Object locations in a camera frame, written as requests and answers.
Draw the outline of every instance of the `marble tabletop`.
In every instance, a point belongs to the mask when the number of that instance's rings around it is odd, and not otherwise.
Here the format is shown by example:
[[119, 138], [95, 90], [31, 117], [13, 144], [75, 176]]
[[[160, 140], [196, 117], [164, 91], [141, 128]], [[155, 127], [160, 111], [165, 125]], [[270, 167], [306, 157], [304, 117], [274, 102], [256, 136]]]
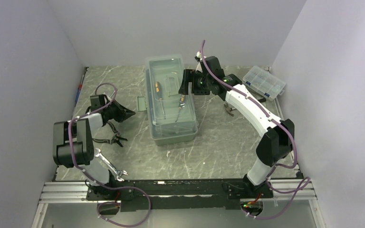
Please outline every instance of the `marble tabletop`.
[[[195, 69], [196, 65], [186, 65]], [[225, 74], [242, 78], [249, 66], [226, 66]], [[238, 111], [234, 116], [225, 112], [224, 101], [218, 96], [194, 96], [195, 110], [199, 123], [196, 138], [163, 146], [155, 145], [149, 133], [147, 112], [136, 110], [136, 97], [145, 96], [144, 66], [95, 66], [89, 67], [74, 109], [74, 115], [84, 114], [90, 106], [89, 97], [103, 82], [111, 82], [118, 88], [116, 100], [136, 114], [122, 123], [115, 124], [124, 147], [117, 144], [94, 143], [103, 155], [118, 169], [128, 172], [126, 179], [208, 179], [242, 178], [248, 172], [257, 156], [255, 149], [261, 139], [252, 125]], [[98, 93], [110, 95], [112, 88], [103, 86]], [[281, 116], [277, 100], [263, 103], [272, 113]], [[93, 138], [111, 139], [113, 132], [108, 125], [93, 133]], [[291, 164], [290, 156], [280, 161]], [[293, 178], [292, 170], [277, 168], [273, 178]], [[85, 177], [75, 168], [63, 166], [57, 170], [56, 180], [78, 181]]]

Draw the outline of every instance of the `plastic container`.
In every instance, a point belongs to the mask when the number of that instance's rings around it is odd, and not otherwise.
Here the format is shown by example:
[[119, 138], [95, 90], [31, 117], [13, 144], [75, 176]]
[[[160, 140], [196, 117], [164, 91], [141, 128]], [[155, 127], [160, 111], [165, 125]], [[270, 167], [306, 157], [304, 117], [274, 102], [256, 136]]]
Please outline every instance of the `plastic container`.
[[[178, 94], [184, 70], [181, 55], [149, 57], [145, 67], [146, 106], [150, 134], [156, 145], [193, 140], [198, 122], [192, 95], [185, 95], [181, 102], [182, 95]], [[156, 83], [161, 94], [156, 92]]]
[[275, 99], [284, 92], [286, 82], [273, 76], [269, 72], [253, 66], [251, 70], [244, 76], [243, 82], [250, 89], [266, 97], [269, 100]]

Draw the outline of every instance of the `table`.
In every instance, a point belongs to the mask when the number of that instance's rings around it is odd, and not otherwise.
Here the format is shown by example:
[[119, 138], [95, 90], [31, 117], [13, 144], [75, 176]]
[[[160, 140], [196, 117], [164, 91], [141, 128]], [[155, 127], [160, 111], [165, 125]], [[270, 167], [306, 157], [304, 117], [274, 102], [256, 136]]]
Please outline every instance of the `table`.
[[[186, 65], [195, 69], [196, 65]], [[225, 66], [225, 74], [235, 74], [241, 78], [249, 71], [249, 66]], [[144, 66], [96, 66], [89, 67], [80, 92], [73, 116], [84, 114], [90, 106], [89, 97], [103, 82], [114, 83], [118, 88], [116, 100], [136, 112], [122, 123], [112, 120], [124, 147], [117, 144], [95, 143], [103, 155], [116, 166], [128, 172], [130, 180], [161, 179], [208, 179], [242, 178], [252, 167], [257, 156], [255, 149], [261, 139], [252, 125], [238, 111], [234, 116], [225, 112], [224, 102], [214, 95], [194, 96], [199, 130], [195, 140], [170, 145], [156, 146], [150, 137], [147, 112], [136, 110], [136, 97], [145, 96]], [[99, 93], [112, 94], [112, 88], [103, 86]], [[281, 116], [279, 103], [263, 103], [272, 113]], [[93, 138], [111, 139], [113, 132], [108, 125], [93, 133]], [[291, 164], [287, 156], [281, 161]], [[277, 168], [273, 178], [294, 178], [293, 170]], [[56, 180], [80, 181], [85, 177], [75, 168], [63, 166], [57, 170]]]

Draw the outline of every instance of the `screwdriver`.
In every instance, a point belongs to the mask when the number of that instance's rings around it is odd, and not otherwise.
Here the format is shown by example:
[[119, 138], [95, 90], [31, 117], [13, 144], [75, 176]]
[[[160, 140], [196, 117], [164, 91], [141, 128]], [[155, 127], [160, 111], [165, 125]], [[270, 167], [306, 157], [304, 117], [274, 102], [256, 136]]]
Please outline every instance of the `screwdriver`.
[[160, 88], [160, 82], [155, 82], [154, 86], [156, 87], [157, 98], [159, 99], [160, 105], [162, 106], [164, 118], [166, 118], [166, 114], [164, 113], [164, 108], [163, 108], [163, 96], [162, 96], [162, 90]]
[[180, 103], [178, 104], [178, 108], [180, 110], [178, 110], [178, 114], [177, 114], [177, 119], [175, 120], [175, 122], [177, 122], [178, 120], [178, 117], [180, 117], [180, 112], [181, 112], [181, 109], [185, 107], [185, 95], [181, 95], [181, 98], [180, 98]]

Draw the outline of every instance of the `tabletop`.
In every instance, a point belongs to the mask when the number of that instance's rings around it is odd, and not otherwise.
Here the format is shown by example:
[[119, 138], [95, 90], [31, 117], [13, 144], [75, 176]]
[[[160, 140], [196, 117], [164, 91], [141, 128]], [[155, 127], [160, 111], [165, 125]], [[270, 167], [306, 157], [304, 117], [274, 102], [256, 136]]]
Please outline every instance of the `tabletop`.
[[[185, 65], [195, 69], [196, 65]], [[226, 75], [235, 74], [238, 78], [250, 70], [249, 66], [225, 66]], [[252, 167], [257, 155], [255, 149], [261, 137], [254, 127], [237, 110], [234, 116], [226, 113], [224, 101], [218, 96], [193, 96], [198, 118], [198, 134], [190, 142], [180, 142], [157, 146], [149, 133], [147, 112], [136, 109], [137, 96], [145, 96], [144, 66], [95, 66], [89, 67], [73, 116], [84, 114], [90, 106], [90, 96], [95, 88], [103, 82], [113, 83], [117, 89], [116, 100], [121, 105], [136, 112], [122, 123], [114, 123], [124, 147], [115, 144], [94, 143], [103, 155], [118, 169], [128, 172], [129, 180], [162, 180], [162, 179], [210, 179], [242, 178]], [[102, 86], [98, 94], [105, 92], [111, 95], [109, 86]], [[262, 103], [275, 115], [282, 117], [277, 99]], [[92, 133], [93, 138], [111, 139], [114, 135], [108, 125]], [[291, 164], [287, 156], [280, 161]], [[293, 178], [292, 170], [278, 167], [273, 178]], [[75, 169], [60, 166], [56, 180], [85, 180], [83, 174]]]

